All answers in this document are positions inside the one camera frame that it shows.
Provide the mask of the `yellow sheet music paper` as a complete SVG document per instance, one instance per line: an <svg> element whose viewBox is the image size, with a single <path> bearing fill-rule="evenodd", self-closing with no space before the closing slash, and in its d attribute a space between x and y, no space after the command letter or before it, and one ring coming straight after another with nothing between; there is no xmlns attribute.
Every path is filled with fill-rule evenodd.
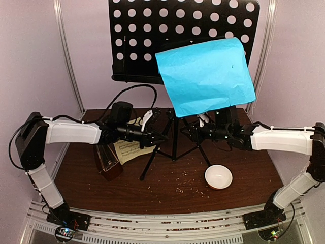
<svg viewBox="0 0 325 244"><path fill-rule="evenodd" d="M124 140L118 140L117 142L113 143L117 158L121 165L124 163L149 153L152 153L154 150L154 146L152 147L144 147L140 149L140 143L137 141L127 142Z"/></svg>

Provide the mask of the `clear plastic metronome cover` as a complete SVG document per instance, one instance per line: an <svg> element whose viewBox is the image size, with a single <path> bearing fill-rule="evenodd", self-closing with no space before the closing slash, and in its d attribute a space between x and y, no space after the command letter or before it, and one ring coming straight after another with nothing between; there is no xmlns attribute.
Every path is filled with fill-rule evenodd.
<svg viewBox="0 0 325 244"><path fill-rule="evenodd" d="M107 172L119 164L118 158L109 145L97 145L96 152L99 160L99 171Z"/></svg>

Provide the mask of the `red wooden metronome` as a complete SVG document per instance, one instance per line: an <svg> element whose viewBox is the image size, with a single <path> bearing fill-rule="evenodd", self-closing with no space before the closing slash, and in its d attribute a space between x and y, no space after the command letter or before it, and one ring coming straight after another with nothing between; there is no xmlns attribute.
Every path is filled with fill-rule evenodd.
<svg viewBox="0 0 325 244"><path fill-rule="evenodd" d="M93 151L97 170L107 181L122 174L123 167L110 145L95 145Z"/></svg>

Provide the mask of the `blue paper sheet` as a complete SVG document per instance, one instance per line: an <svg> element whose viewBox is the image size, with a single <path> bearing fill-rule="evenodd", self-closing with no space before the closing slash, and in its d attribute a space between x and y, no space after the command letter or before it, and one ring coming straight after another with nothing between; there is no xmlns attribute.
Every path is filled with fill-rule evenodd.
<svg viewBox="0 0 325 244"><path fill-rule="evenodd" d="M177 117L256 99L244 48L237 38L175 48L155 58Z"/></svg>

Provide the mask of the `black music stand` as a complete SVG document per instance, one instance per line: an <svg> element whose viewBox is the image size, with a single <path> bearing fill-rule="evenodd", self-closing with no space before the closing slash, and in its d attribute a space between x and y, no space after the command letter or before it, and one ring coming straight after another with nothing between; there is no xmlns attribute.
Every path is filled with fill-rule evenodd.
<svg viewBox="0 0 325 244"><path fill-rule="evenodd" d="M121 82L140 82L163 85L154 54L192 44L236 37L241 39L249 64L260 6L258 1L108 1L112 46L112 79ZM242 146L241 139L232 135L240 125L235 106L213 111L215 141L226 141L230 149ZM199 149L204 160L211 166L201 147L195 147L177 157L179 118L175 110L168 109L168 122L162 132L167 135L174 124L172 154L158 151L158 146L145 166L145 175L157 153L173 161ZM199 125L199 119L184 127Z"/></svg>

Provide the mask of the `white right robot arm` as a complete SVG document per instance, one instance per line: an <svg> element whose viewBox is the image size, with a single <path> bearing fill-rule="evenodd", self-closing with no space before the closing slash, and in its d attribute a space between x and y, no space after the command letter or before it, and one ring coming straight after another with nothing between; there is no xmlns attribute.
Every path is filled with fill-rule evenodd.
<svg viewBox="0 0 325 244"><path fill-rule="evenodd" d="M289 184L275 191L261 212L264 224L272 224L294 200L312 187L324 182L324 124L289 128L267 126L260 121L240 124L234 106L214 111L214 119L206 113L198 120L185 122L181 132L192 142L224 141L243 151L280 151L309 156L306 168Z"/></svg>

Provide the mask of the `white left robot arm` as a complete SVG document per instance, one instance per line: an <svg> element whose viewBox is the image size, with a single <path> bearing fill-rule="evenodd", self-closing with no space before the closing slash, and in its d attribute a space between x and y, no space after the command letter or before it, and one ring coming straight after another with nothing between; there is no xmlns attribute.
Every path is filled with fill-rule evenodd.
<svg viewBox="0 0 325 244"><path fill-rule="evenodd" d="M94 121L74 120L67 116L50 118L33 112L18 130L15 146L21 167L61 225L69 225L73 214L48 172L44 157L46 148L62 149L71 143L108 145L118 140L137 141L140 148L145 148L166 141L165 135L148 128L154 116L152 108L145 113L141 125L130 124L132 111L131 103L115 102L109 114Z"/></svg>

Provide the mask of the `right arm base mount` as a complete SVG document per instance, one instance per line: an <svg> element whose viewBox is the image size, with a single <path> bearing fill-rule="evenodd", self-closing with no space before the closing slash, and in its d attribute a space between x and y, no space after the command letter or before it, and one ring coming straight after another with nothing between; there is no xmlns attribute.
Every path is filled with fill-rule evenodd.
<svg viewBox="0 0 325 244"><path fill-rule="evenodd" d="M279 220L286 220L286 215L283 210L261 210L243 215L246 230L276 224Z"/></svg>

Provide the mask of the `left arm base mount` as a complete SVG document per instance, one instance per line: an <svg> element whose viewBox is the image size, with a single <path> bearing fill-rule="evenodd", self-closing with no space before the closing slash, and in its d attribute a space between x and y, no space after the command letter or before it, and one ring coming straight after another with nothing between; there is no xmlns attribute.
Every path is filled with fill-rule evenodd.
<svg viewBox="0 0 325 244"><path fill-rule="evenodd" d="M48 213L46 221L57 224L60 226L65 226L73 230L83 230L87 231L90 223L91 216L84 213L69 212L67 217L59 219L52 213Z"/></svg>

